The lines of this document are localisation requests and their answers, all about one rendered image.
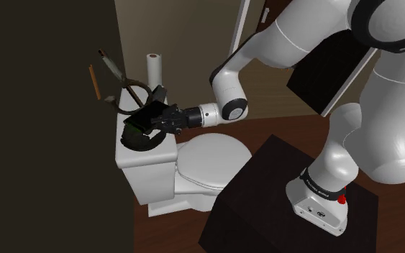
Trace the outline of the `small black device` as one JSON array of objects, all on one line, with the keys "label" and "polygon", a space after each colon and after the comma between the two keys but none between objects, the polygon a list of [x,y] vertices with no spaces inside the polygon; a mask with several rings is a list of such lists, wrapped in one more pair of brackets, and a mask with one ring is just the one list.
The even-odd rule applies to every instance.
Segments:
[{"label": "small black device", "polygon": [[157,85],[153,90],[153,101],[165,103],[167,90],[162,85]]}]

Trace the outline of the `black flat tablet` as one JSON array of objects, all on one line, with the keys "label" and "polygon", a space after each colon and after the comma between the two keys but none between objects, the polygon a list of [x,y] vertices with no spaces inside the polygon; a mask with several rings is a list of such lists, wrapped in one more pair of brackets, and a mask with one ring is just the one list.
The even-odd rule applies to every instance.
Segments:
[{"label": "black flat tablet", "polygon": [[126,125],[133,126],[143,134],[153,128],[151,119],[162,115],[168,105],[160,101],[152,101],[148,105],[124,120]]}]

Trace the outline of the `black round bowl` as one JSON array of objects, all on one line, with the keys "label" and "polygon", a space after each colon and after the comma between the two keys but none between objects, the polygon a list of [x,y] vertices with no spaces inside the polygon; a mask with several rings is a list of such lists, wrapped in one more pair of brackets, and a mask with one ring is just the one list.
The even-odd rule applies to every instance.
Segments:
[{"label": "black round bowl", "polygon": [[124,126],[120,142],[130,150],[146,152],[156,148],[165,138],[165,132],[158,132],[154,137],[150,138],[139,129],[127,124]]}]

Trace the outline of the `white paper roll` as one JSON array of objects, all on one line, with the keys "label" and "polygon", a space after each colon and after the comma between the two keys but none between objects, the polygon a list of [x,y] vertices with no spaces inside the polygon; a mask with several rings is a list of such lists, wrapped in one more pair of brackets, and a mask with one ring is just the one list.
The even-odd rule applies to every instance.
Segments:
[{"label": "white paper roll", "polygon": [[162,84],[162,60],[158,54],[148,54],[146,58],[148,85],[154,90]]}]

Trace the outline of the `white toilet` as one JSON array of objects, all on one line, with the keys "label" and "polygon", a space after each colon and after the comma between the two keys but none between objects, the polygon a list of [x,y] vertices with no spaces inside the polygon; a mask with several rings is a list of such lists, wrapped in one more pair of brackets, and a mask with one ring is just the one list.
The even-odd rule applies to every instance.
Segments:
[{"label": "white toilet", "polygon": [[200,134],[177,143],[172,134],[157,147],[137,152],[122,137],[125,115],[118,114],[115,161],[149,216],[193,209],[210,211],[217,196],[251,158],[241,141],[226,134]]}]

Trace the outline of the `orange pencil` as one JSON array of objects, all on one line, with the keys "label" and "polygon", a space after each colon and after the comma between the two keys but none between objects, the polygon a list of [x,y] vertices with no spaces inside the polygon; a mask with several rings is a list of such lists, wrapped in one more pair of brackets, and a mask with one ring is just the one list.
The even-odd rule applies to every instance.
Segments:
[{"label": "orange pencil", "polygon": [[89,65],[88,70],[89,70],[89,73],[90,73],[90,76],[91,76],[91,81],[92,81],[93,86],[94,86],[96,97],[97,97],[98,101],[100,101],[101,100],[101,93],[100,93],[100,90],[99,90],[99,85],[97,83],[96,75],[95,75],[95,72],[94,72],[94,67],[93,67],[92,64]]}]

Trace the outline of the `dark robot stand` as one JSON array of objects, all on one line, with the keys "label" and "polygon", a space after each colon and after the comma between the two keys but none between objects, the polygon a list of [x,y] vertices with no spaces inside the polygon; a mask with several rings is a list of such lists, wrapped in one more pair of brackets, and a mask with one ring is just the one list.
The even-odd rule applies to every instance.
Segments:
[{"label": "dark robot stand", "polygon": [[286,184],[313,159],[271,135],[217,196],[199,239],[206,253],[376,253],[378,196],[347,186],[340,236],[297,216]]}]

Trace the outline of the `grey handled long tool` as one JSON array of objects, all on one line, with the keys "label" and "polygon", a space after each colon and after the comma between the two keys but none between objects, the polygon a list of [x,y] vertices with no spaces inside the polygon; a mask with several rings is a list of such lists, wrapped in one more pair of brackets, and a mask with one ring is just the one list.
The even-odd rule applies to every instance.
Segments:
[{"label": "grey handled long tool", "polygon": [[[98,49],[98,52],[101,56],[101,59],[104,61],[106,66],[110,69],[110,71],[115,75],[115,77],[119,80],[119,82],[123,83],[125,81],[125,77],[120,69],[116,66],[116,64],[108,57],[108,55],[104,52],[103,49]],[[143,107],[144,103],[140,100],[138,95],[133,91],[130,86],[126,87],[130,96],[134,99],[139,107]]]}]

